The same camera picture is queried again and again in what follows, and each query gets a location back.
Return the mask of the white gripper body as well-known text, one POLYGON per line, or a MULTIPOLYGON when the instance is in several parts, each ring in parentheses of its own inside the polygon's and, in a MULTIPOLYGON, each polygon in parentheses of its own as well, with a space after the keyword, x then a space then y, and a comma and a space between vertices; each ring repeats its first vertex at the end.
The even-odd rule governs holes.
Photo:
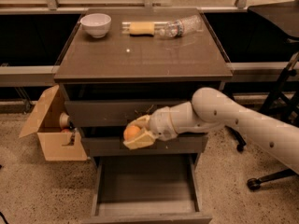
POLYGON ((172 124, 171 109, 168 106, 157 109, 150 116, 149 130, 162 141, 168 141, 178 136, 172 124))

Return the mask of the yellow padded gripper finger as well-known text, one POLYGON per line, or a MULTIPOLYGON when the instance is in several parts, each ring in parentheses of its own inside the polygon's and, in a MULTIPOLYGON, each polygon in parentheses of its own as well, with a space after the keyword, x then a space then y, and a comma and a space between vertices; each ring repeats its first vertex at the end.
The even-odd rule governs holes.
POLYGON ((123 141, 124 145, 129 149, 139 149, 149 147, 155 142, 156 137, 149 131, 141 129, 140 132, 127 141, 123 141))
POLYGON ((144 115, 142 117, 139 117, 138 119, 131 121, 128 124, 128 127, 136 126, 136 127, 139 127, 140 129, 145 128, 148 130, 150 128, 149 122, 150 122, 150 115, 144 115))

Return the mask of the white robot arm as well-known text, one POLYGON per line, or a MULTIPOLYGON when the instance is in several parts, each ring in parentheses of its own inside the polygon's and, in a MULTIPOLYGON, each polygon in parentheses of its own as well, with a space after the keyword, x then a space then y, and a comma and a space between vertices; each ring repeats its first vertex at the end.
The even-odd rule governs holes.
POLYGON ((212 88, 201 88, 189 102, 160 108, 129 125, 140 129, 123 142, 130 149, 149 147, 181 133, 208 133, 227 126, 299 174, 299 128, 245 108, 212 88))

